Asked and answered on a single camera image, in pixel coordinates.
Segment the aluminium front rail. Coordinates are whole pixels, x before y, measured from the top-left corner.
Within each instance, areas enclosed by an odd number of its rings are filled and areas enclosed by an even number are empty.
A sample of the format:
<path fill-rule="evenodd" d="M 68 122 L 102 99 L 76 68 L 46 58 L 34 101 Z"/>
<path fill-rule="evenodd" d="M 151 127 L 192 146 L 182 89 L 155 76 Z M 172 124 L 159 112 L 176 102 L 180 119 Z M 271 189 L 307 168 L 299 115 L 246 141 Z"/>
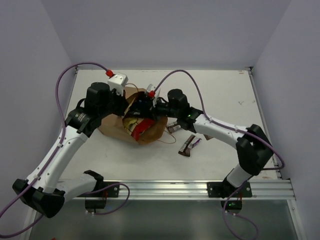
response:
<path fill-rule="evenodd" d="M 96 180 L 87 174 L 74 179 L 58 180 L 46 185 L 44 181 L 37 182 L 34 187 L 44 193 L 60 193 L 66 201 L 92 191 L 97 182 L 119 182 L 118 198 L 129 194 L 132 200 L 206 200 L 226 199 L 208 197 L 207 180 Z M 295 194 L 288 180 L 253 180 L 252 197 L 233 197 L 250 200 L 293 200 Z"/>

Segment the brown chocolate bar wrapper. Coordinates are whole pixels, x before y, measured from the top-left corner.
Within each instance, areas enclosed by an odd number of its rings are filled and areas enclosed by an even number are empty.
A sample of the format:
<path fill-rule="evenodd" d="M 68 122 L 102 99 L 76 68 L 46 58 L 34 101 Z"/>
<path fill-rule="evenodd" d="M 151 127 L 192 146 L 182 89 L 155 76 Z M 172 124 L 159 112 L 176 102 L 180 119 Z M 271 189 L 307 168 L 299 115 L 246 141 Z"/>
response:
<path fill-rule="evenodd" d="M 182 127 L 181 127 L 180 124 L 178 124 L 178 123 L 175 121 L 175 122 L 169 123 L 169 124 L 166 126 L 166 128 L 167 128 L 168 132 L 169 132 L 170 134 L 172 134 L 172 133 L 180 130 Z"/>

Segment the brown purple chocolate bar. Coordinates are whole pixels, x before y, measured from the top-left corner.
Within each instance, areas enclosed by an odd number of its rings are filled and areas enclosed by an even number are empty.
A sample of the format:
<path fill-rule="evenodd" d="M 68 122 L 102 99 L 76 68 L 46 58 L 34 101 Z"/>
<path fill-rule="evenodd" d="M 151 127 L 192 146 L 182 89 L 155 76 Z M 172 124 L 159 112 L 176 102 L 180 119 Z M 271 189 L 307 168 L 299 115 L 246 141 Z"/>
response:
<path fill-rule="evenodd" d="M 191 134 L 189 138 L 184 142 L 182 147 L 179 149 L 178 154 L 185 156 L 185 157 L 190 157 L 191 156 L 191 150 L 201 142 L 201 138 L 197 137 L 194 134 Z"/>

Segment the brown paper bag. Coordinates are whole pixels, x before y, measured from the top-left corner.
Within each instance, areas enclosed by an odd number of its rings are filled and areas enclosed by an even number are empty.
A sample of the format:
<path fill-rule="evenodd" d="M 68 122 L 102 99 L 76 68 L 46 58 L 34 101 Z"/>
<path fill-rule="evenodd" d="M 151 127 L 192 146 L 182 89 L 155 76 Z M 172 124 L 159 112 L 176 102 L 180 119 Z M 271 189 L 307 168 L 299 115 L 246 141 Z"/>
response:
<path fill-rule="evenodd" d="M 161 116 L 158 120 L 154 120 L 154 124 L 140 135 L 138 141 L 136 141 L 124 128 L 124 118 L 139 118 L 129 114 L 129 109 L 125 110 L 125 116 L 109 115 L 102 119 L 101 126 L 98 130 L 107 137 L 112 137 L 118 140 L 122 140 L 129 143 L 135 143 L 139 145 L 147 145 L 155 141 L 160 141 L 163 133 L 166 131 L 168 118 Z"/>

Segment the dark chocolate bar wrapper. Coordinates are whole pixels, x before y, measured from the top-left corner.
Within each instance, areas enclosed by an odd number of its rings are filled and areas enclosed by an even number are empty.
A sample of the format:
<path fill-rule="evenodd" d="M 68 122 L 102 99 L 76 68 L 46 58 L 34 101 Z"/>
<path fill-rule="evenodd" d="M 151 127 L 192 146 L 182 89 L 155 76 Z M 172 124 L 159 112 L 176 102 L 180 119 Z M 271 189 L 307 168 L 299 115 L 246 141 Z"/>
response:
<path fill-rule="evenodd" d="M 207 141 L 209 141 L 209 140 L 213 139 L 213 137 L 212 137 L 212 136 L 207 135 L 207 134 L 204 134 L 203 136 L 204 136 L 204 138 L 205 138 Z"/>

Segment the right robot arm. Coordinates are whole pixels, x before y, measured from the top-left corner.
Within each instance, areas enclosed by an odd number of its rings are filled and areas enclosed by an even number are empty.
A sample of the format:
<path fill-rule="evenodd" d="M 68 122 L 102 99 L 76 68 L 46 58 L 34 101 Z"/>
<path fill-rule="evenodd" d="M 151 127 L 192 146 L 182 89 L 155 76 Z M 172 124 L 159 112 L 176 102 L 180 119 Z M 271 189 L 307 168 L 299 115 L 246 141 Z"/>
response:
<path fill-rule="evenodd" d="M 243 127 L 210 118 L 203 110 L 190 106 L 180 89 L 170 90 L 167 100 L 152 97 L 152 92 L 142 93 L 128 113 L 152 120 L 174 118 L 183 130 L 207 135 L 233 147 L 238 164 L 218 186 L 222 198 L 235 196 L 245 181 L 259 175 L 273 155 L 271 144 L 260 126 Z"/>

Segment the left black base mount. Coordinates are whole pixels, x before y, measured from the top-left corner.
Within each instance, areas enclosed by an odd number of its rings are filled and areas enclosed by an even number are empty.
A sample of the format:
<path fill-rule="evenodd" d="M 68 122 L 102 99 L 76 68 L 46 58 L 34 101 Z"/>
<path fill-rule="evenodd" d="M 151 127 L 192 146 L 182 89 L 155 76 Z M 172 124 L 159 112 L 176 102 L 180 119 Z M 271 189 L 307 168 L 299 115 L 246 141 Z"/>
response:
<path fill-rule="evenodd" d="M 98 181 L 93 190 L 85 192 L 79 195 L 79 197 L 117 198 L 119 189 L 120 183 L 117 181 Z"/>

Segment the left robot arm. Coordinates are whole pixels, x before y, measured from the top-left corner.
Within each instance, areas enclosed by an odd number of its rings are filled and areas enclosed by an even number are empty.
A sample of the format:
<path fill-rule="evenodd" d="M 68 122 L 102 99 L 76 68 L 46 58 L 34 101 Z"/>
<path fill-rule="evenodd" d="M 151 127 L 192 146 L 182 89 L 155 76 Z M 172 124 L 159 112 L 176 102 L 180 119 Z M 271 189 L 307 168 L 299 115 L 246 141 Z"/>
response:
<path fill-rule="evenodd" d="M 60 182 L 69 162 L 109 115 L 123 116 L 128 107 L 123 85 L 94 82 L 86 97 L 78 101 L 63 122 L 54 146 L 38 167 L 26 178 L 17 179 L 13 190 L 21 201 L 41 215 L 52 218 L 71 199 L 103 193 L 103 176 L 86 170 L 80 177 Z"/>

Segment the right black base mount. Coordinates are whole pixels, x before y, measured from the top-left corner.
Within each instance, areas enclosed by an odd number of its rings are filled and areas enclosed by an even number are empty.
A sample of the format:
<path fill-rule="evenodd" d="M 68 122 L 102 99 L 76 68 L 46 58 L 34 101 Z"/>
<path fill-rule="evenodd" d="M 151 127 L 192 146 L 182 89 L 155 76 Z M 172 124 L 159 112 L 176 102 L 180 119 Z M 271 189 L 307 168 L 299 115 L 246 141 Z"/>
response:
<path fill-rule="evenodd" d="M 248 181 L 239 187 L 234 187 L 226 181 L 212 181 L 206 183 L 209 198 L 227 198 L 234 193 L 234 198 L 251 198 L 253 196 L 251 185 Z"/>

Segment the red chip bag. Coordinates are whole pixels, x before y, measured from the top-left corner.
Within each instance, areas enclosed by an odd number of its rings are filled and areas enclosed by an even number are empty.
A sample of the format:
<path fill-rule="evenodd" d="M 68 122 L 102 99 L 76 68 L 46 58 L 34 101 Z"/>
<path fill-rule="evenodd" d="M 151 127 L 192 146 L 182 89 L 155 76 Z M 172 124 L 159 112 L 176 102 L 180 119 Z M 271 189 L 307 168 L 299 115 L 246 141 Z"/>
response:
<path fill-rule="evenodd" d="M 154 120 L 150 118 L 137 118 L 136 121 L 130 125 L 131 136 L 138 141 L 141 134 L 149 129 L 153 124 Z"/>

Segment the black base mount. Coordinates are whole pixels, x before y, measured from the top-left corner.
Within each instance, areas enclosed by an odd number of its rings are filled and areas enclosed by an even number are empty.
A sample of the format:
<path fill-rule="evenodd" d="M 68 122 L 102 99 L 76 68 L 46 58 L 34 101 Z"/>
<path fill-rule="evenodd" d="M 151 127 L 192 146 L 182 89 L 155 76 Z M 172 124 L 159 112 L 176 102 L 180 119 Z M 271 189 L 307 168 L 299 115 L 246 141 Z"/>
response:
<path fill-rule="evenodd" d="M 85 192 L 79 195 L 79 197 L 117 198 L 119 189 L 120 183 L 117 181 L 98 181 L 93 190 Z"/>
<path fill-rule="evenodd" d="M 234 193 L 234 198 L 251 198 L 253 196 L 251 185 L 248 181 L 239 187 L 234 187 L 226 181 L 212 181 L 206 183 L 209 198 L 227 198 Z"/>

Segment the yellow chip bag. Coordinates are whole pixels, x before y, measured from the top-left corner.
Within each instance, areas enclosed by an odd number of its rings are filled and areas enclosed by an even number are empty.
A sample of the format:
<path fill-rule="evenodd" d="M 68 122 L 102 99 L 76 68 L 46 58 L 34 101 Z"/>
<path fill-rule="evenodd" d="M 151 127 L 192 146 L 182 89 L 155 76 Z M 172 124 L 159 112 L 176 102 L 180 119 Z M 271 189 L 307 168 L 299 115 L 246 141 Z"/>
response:
<path fill-rule="evenodd" d="M 131 135 L 136 126 L 142 121 L 141 118 L 126 117 L 122 120 L 124 129 Z"/>

